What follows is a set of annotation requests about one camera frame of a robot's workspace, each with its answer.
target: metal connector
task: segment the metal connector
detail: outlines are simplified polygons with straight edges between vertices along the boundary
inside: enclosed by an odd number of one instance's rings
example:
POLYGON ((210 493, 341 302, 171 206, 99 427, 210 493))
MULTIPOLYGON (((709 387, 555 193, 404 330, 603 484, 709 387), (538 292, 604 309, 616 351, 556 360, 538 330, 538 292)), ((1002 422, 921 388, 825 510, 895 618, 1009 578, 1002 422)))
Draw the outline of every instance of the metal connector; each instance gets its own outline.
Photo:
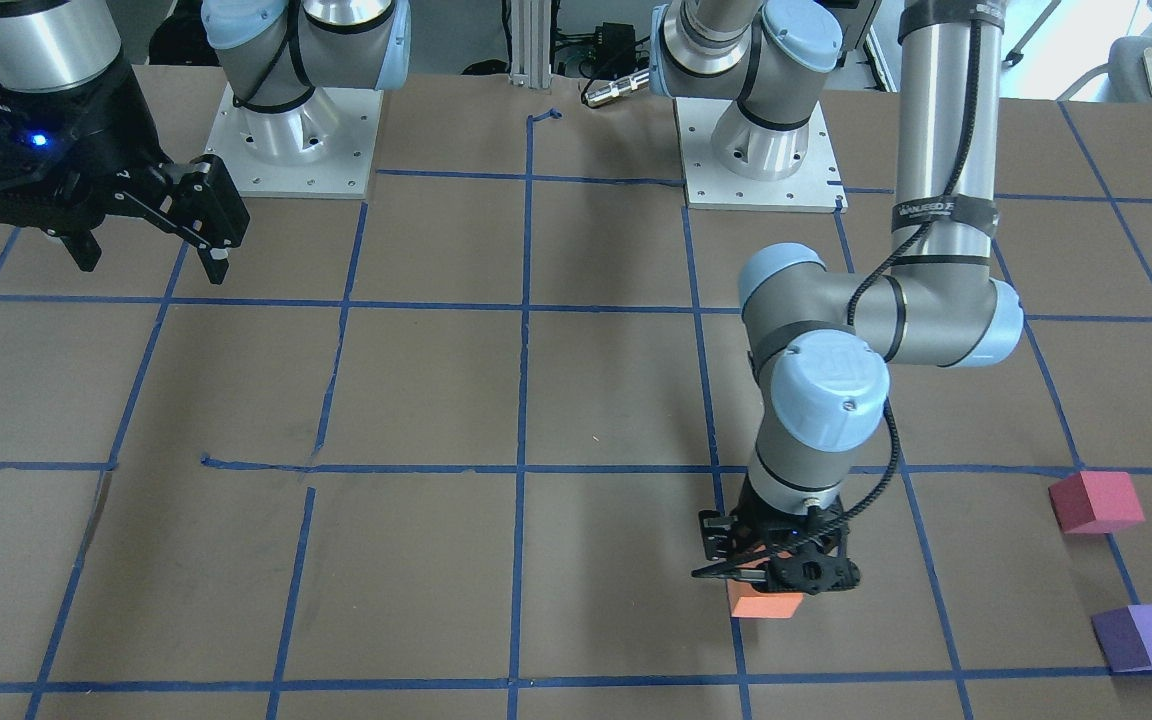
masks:
POLYGON ((601 108, 608 103, 620 100, 621 97, 643 90, 650 82, 652 82, 652 70, 639 70, 631 76, 613 79, 602 88, 586 92, 585 105, 590 108, 601 108))

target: purple block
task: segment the purple block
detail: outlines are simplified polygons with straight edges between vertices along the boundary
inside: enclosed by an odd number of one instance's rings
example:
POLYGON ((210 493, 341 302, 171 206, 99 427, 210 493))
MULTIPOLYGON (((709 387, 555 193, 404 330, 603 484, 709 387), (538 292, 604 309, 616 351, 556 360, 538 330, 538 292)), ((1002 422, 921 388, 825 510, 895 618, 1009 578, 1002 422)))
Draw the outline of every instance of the purple block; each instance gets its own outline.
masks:
POLYGON ((1092 616, 1092 627, 1112 670, 1152 670, 1152 605, 1101 612, 1092 616))

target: light blue joint cap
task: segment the light blue joint cap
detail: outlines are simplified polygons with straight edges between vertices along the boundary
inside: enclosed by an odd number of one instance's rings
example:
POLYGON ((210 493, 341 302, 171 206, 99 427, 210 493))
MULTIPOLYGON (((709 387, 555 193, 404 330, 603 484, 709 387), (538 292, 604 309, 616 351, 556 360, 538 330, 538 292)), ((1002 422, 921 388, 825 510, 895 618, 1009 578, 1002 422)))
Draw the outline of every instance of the light blue joint cap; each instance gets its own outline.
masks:
POLYGON ((799 442, 847 452, 874 434, 890 376, 865 341, 842 331, 795 338, 772 370, 772 407, 799 442))
POLYGON ((763 6, 768 36, 788 56, 816 73, 831 73, 842 53, 842 28, 813 0, 768 0, 763 6))
POLYGON ((287 10, 287 0, 204 0, 202 24, 214 50, 233 50, 265 32, 287 10))
POLYGON ((662 97, 673 97, 669 94, 669 89, 664 85, 664 73, 660 69, 660 65, 664 63, 664 50, 660 46, 660 23, 664 23, 664 13, 669 9, 668 5, 658 5, 652 10, 652 51, 650 51, 650 56, 647 59, 647 68, 652 70, 650 78, 652 78, 652 92, 662 97))
POLYGON ((998 301, 993 306, 993 319, 980 342, 972 351, 950 367, 983 367, 1005 361, 1020 342, 1020 333, 1025 328, 1025 311, 1020 306, 1020 295, 1010 285, 990 278, 998 301))
POLYGON ((797 242, 776 242, 775 245, 767 245, 763 250, 755 252, 753 258, 745 263, 740 272, 740 305, 745 309, 750 296, 755 295, 758 287, 768 281, 768 278, 780 273, 781 270, 802 263, 814 263, 823 266, 820 256, 806 245, 797 242))
POLYGON ((407 70, 412 58, 411 6, 407 0, 394 0, 394 24, 389 29, 389 47, 380 63, 376 90, 397 90, 407 83, 407 70))

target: floor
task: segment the floor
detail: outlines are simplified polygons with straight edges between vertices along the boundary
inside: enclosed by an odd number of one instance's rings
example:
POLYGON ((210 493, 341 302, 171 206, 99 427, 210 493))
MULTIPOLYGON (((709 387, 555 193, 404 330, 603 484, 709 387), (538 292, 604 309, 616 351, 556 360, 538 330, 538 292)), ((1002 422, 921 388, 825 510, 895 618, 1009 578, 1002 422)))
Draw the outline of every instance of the floor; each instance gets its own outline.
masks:
MULTIPOLYGON (((195 154, 219 70, 138 73, 195 154)), ((736 273, 882 259, 897 99, 826 94, 850 210, 780 215, 687 209, 668 101, 576 92, 412 77, 367 204, 251 200, 219 288, 0 227, 0 717, 1152 717, 1087 620, 1152 602, 1152 106, 1005 101, 1023 341, 894 367, 861 588, 732 621, 688 574, 761 414, 736 273), (1062 537, 1075 468, 1147 523, 1062 537)))

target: black strap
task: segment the black strap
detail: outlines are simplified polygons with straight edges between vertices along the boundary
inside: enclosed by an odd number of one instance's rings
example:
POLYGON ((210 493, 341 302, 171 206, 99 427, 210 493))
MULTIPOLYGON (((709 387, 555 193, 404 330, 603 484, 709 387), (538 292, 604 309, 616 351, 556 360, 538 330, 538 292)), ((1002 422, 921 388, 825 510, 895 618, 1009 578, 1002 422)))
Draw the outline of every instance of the black strap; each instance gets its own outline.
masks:
POLYGON ((983 22, 1002 29, 1002 0, 920 0, 901 13, 896 43, 904 44, 916 29, 945 23, 983 22))
POLYGON ((998 207, 993 200, 970 195, 923 197, 892 206, 892 232, 910 225, 935 222, 972 225, 993 240, 998 234, 998 207))

